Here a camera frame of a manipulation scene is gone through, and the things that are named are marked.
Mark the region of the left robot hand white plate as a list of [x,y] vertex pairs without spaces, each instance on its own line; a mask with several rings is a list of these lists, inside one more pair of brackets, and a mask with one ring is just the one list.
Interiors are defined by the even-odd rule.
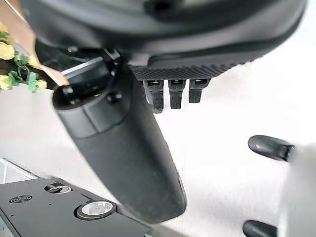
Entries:
[[246,237],[314,237],[316,235],[316,145],[298,145],[275,137],[254,135],[248,140],[253,152],[288,163],[277,226],[247,220]]

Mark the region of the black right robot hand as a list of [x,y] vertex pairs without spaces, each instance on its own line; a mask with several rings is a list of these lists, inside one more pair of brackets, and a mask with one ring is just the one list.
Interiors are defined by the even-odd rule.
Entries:
[[185,191],[154,117],[163,85],[180,108],[211,79],[287,40],[305,0],[23,0],[41,64],[68,85],[52,96],[80,153],[137,219],[181,215]]

